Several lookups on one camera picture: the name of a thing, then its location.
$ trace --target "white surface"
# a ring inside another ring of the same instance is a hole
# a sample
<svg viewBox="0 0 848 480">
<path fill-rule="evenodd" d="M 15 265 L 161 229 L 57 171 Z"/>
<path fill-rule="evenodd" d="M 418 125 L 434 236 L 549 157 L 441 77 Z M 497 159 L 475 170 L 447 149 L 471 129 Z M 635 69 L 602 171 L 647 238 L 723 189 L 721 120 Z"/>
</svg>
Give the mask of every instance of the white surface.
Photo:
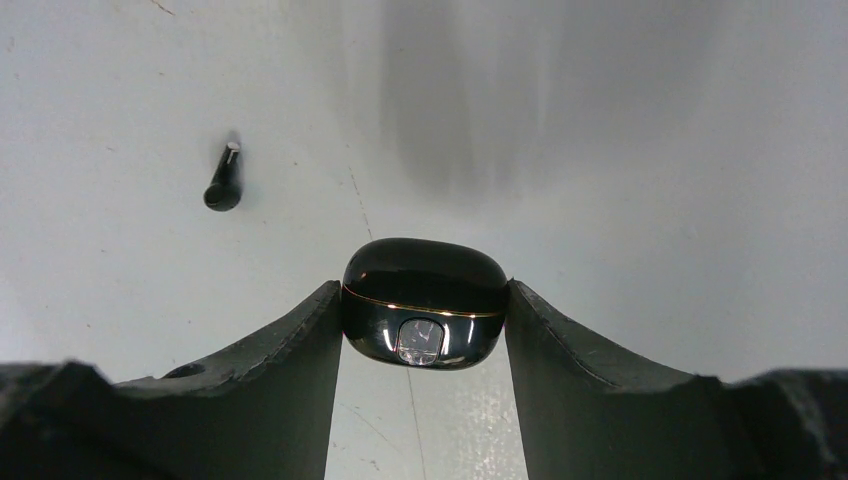
<svg viewBox="0 0 848 480">
<path fill-rule="evenodd" d="M 480 248 L 678 368 L 848 363 L 844 1 L 158 4 L 0 0 L 0 360 L 161 375 L 370 230 Z M 526 478 L 505 353 L 346 346 L 327 478 Z"/>
</svg>

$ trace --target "earbud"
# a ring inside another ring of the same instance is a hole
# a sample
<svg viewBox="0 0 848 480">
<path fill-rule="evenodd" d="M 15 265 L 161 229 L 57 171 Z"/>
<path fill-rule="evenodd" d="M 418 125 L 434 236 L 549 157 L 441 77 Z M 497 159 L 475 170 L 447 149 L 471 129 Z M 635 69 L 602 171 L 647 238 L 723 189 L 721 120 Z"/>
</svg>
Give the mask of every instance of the earbud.
<svg viewBox="0 0 848 480">
<path fill-rule="evenodd" d="M 227 143 L 212 177 L 212 183 L 203 194 L 203 202 L 216 212 L 226 212 L 241 200 L 241 168 L 238 162 L 240 151 L 241 146 L 238 143 Z"/>
</svg>

